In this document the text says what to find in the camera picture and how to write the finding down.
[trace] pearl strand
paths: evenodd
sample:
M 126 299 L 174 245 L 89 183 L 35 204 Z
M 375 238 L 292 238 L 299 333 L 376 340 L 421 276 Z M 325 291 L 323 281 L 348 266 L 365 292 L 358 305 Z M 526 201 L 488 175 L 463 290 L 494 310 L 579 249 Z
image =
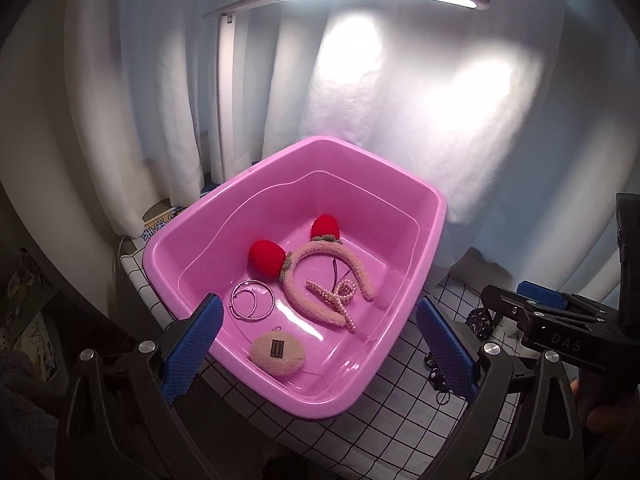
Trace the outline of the pearl strand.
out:
M 316 296 L 325 300 L 344 316 L 349 330 L 352 332 L 356 331 L 356 325 L 347 312 L 347 309 L 344 307 L 344 304 L 351 301 L 356 293 L 357 286 L 354 282 L 347 278 L 340 280 L 333 291 L 324 288 L 324 286 L 314 282 L 313 280 L 306 280 L 306 286 L 314 292 Z

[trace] pink plastic basin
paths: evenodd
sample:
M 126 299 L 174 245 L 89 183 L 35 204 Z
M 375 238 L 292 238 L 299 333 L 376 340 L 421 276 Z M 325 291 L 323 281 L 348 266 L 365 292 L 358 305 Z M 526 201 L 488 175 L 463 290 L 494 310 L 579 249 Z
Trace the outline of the pink plastic basin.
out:
M 382 364 L 411 313 L 438 245 L 446 212 L 442 195 L 421 179 L 334 137 L 311 137 L 229 180 L 181 213 L 146 245 L 143 267 L 166 307 L 188 317 L 209 292 L 225 304 L 225 320 L 210 354 L 244 384 L 295 416 L 327 418 L 350 407 Z M 357 329 L 332 328 L 289 307 L 277 281 L 268 282 L 276 308 L 266 319 L 232 317 L 228 304 L 240 281 L 264 280 L 248 263 L 262 238 L 286 251 L 309 241 L 313 220 L 334 216 L 340 236 L 366 267 L 376 287 L 369 303 L 347 305 Z M 338 262 L 338 277 L 348 267 Z M 330 256 L 315 255 L 296 269 L 299 290 L 307 278 L 330 288 Z M 271 305 L 259 286 L 255 316 Z M 249 294 L 236 305 L 248 313 Z M 276 327 L 306 349 L 303 367 L 274 378 L 249 360 L 251 343 Z

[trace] fuzzy pink pouch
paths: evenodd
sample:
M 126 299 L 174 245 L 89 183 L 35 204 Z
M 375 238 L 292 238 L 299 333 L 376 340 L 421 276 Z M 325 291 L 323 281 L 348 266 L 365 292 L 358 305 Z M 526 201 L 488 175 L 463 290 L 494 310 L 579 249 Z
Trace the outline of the fuzzy pink pouch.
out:
M 258 337 L 249 350 L 249 358 L 269 375 L 278 377 L 300 370 L 306 351 L 294 336 L 281 330 Z

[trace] white tile pattern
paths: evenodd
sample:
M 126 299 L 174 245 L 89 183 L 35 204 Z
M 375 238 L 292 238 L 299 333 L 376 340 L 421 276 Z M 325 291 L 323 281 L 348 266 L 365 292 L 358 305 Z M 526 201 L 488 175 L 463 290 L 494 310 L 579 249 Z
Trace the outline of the white tile pattern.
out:
M 121 257 L 122 266 L 141 298 L 162 327 L 172 320 L 142 272 L 143 248 Z M 463 319 L 480 298 L 463 283 L 447 277 L 428 296 L 446 306 L 452 319 Z M 515 352 L 511 339 L 497 340 Z M 202 377 L 235 410 L 269 438 L 304 454 L 344 478 L 414 480 L 439 452 L 462 415 L 466 403 L 451 397 L 439 406 L 426 382 L 424 357 L 429 351 L 412 315 L 389 356 L 354 405 L 332 420 L 296 420 L 238 382 L 212 358 L 201 368 Z M 494 437 L 476 465 L 476 474 L 491 468 L 504 443 L 517 396 L 508 396 Z

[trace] silver hoop earring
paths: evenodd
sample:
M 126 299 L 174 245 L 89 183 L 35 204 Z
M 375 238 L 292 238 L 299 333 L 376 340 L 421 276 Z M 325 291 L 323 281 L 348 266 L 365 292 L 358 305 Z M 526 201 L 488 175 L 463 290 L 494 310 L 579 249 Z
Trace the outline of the silver hoop earring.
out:
M 270 307 L 269 311 L 266 314 L 264 314 L 263 316 L 252 317 L 252 315 L 254 314 L 255 309 L 257 308 L 257 305 L 258 305 L 258 298 L 255 295 L 255 292 L 252 291 L 250 288 L 241 288 L 241 287 L 243 287 L 245 285 L 249 285 L 249 284 L 260 285 L 261 287 L 263 287 L 271 295 L 271 307 Z M 238 310 L 236 309 L 236 306 L 234 304 L 235 298 L 241 292 L 248 292 L 249 294 L 251 294 L 254 297 L 254 307 L 252 308 L 252 310 L 251 310 L 251 312 L 249 313 L 248 316 L 245 316 L 244 314 L 240 314 L 240 312 L 238 312 Z M 265 319 L 269 314 L 271 314 L 271 312 L 273 312 L 273 309 L 274 309 L 275 306 L 276 306 L 276 297 L 275 297 L 273 291 L 271 290 L 271 287 L 269 285 L 267 285 L 266 283 L 264 283 L 264 282 L 260 282 L 259 280 L 244 280 L 244 282 L 238 283 L 234 287 L 233 292 L 231 293 L 231 301 L 229 302 L 229 310 L 231 311 L 232 316 L 235 317 L 236 319 L 239 319 L 239 320 L 242 320 L 242 321 L 260 321 L 261 319 Z

